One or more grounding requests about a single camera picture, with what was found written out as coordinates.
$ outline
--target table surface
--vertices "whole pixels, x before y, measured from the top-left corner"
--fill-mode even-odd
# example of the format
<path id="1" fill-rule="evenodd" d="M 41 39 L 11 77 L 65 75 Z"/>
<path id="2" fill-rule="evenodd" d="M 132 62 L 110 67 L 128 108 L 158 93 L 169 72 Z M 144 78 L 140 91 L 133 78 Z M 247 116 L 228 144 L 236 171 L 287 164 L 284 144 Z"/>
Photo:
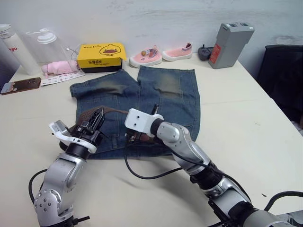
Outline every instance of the table surface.
<path id="1" fill-rule="evenodd" d="M 195 69 L 201 97 L 201 125 L 197 144 L 225 173 L 248 192 L 255 207 L 263 209 L 278 192 L 303 190 L 303 138 L 239 62 L 231 68 L 212 69 L 197 56 L 163 62 L 157 68 Z M 137 78 L 138 69 L 124 62 Z M 1 226 L 38 226 L 27 186 L 30 177 L 47 168 L 61 152 L 48 124 L 62 120 L 72 126 L 77 101 L 69 86 L 106 73 L 83 77 L 10 95 L 0 96 Z M 11 81 L 28 79 L 20 67 Z M 155 175 L 177 163 L 170 157 L 130 160 L 141 175 Z M 33 184 L 34 193 L 43 176 Z M 218 220 L 207 198 L 184 171 L 156 180 L 141 180 L 124 160 L 88 160 L 74 203 L 75 218 L 90 215 L 80 227 L 159 226 L 201 227 Z M 274 214 L 303 209 L 297 197 L 278 200 Z"/>

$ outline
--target white wall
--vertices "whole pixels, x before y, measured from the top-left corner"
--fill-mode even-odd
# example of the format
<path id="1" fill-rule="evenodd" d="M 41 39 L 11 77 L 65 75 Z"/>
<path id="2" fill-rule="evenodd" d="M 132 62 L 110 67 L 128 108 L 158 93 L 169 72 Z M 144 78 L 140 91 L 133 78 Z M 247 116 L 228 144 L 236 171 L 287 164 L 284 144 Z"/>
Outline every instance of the white wall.
<path id="1" fill-rule="evenodd" d="M 71 47 L 122 42 L 128 56 L 157 44 L 167 49 L 215 43 L 219 26 L 247 21 L 255 33 L 239 60 L 257 76 L 264 46 L 303 43 L 302 0 L 1 0 L 0 23 L 20 33 L 53 30 Z"/>

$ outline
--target denim shorts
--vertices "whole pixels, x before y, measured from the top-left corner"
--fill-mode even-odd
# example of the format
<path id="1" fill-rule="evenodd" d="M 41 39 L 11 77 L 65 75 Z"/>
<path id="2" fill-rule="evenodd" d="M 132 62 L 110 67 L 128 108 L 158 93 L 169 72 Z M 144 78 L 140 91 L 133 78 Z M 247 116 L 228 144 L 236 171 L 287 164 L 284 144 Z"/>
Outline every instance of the denim shorts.
<path id="1" fill-rule="evenodd" d="M 119 70 L 97 79 L 73 84 L 71 96 L 77 98 L 77 117 L 90 108 L 103 105 L 128 111 L 135 108 L 151 114 L 155 104 L 158 114 L 167 122 L 187 127 L 192 140 L 196 140 L 200 128 L 200 96 L 194 70 L 159 69 L 141 66 L 138 81 L 126 71 Z M 124 156 L 126 114 L 109 112 L 101 131 L 104 137 L 91 159 L 121 158 Z M 161 144 L 138 142 L 128 148 L 130 157 L 169 155 Z"/>

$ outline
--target pink and white sneaker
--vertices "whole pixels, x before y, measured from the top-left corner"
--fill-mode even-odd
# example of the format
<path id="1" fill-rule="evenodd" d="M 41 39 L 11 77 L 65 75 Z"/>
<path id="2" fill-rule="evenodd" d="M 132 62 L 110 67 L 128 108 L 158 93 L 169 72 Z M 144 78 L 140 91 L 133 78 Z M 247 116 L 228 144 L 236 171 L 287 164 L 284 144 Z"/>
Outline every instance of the pink and white sneaker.
<path id="1" fill-rule="evenodd" d="M 175 61 L 179 59 L 191 58 L 193 48 L 190 43 L 175 50 L 163 51 L 162 58 L 167 61 Z"/>
<path id="2" fill-rule="evenodd" d="M 140 68 L 141 65 L 151 66 L 160 64 L 161 62 L 162 56 L 157 46 L 154 46 L 152 49 L 141 51 L 136 56 L 129 58 L 129 63 L 137 68 Z"/>

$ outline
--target smartphone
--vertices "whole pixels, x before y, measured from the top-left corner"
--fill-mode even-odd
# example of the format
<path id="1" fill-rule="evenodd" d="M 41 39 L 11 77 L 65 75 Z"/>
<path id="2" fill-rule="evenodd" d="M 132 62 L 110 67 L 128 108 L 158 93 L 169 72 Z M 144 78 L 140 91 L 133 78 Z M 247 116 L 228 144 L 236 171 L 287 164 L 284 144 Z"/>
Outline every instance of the smartphone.
<path id="1" fill-rule="evenodd" d="M 24 79 L 24 80 L 6 83 L 6 84 L 4 84 L 4 86 L 1 90 L 1 94 L 7 95 L 7 94 L 11 94 L 11 93 L 20 92 L 20 91 L 37 89 L 40 87 L 40 82 L 41 82 L 41 78 L 37 77 L 37 78 Z"/>

